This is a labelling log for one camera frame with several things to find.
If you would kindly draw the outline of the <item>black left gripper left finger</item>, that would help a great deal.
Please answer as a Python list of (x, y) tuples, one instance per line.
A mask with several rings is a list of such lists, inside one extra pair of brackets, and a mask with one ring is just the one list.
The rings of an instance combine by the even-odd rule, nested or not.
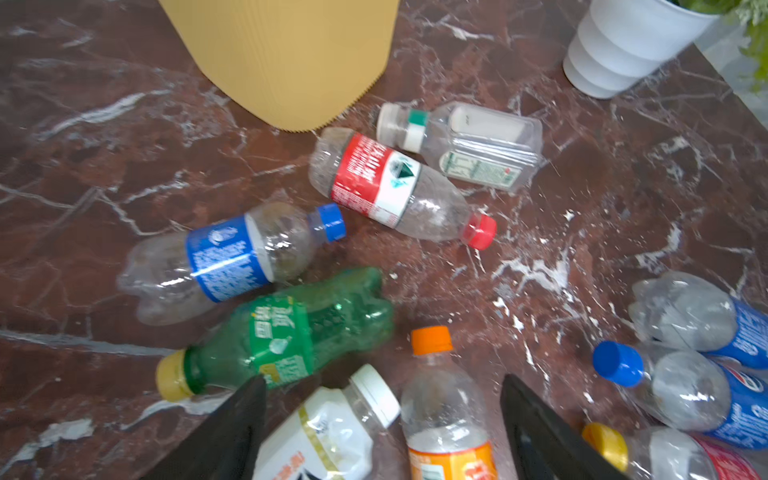
[(267, 412), (267, 386), (251, 378), (173, 451), (143, 475), (145, 479), (251, 479)]

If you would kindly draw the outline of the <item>orange white tea bottle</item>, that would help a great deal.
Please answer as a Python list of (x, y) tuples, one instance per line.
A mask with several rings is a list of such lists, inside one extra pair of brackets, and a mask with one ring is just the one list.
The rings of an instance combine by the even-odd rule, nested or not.
[(318, 388), (261, 444), (253, 478), (365, 479), (377, 436), (397, 420), (400, 404), (366, 364), (343, 389)]

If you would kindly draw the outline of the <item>clear bottle orange label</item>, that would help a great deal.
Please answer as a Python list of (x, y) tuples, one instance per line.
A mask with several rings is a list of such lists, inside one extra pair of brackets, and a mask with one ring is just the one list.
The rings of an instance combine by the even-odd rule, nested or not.
[(415, 366), (401, 396), (401, 423), (413, 479), (496, 479), (486, 405), (452, 358), (446, 326), (411, 332)]

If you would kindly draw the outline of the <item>clear bottle red label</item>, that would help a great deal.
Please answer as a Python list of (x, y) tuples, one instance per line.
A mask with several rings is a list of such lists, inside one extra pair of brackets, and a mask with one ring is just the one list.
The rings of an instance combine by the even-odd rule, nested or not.
[(309, 180), (334, 203), (418, 240), (485, 250), (497, 232), (444, 175), (349, 128), (322, 130)]

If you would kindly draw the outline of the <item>green soda bottle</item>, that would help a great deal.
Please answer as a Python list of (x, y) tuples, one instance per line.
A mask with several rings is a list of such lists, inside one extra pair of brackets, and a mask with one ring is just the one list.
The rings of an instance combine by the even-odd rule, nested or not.
[(236, 390), (256, 376), (275, 388), (373, 350), (394, 333), (382, 287), (380, 269), (359, 267), (242, 304), (207, 341), (159, 362), (157, 390), (179, 402), (211, 388)]

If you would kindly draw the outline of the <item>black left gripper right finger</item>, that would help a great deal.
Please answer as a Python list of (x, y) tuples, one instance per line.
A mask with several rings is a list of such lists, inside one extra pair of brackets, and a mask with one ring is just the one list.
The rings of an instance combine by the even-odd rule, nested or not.
[(514, 374), (504, 377), (500, 407), (520, 479), (625, 477)]

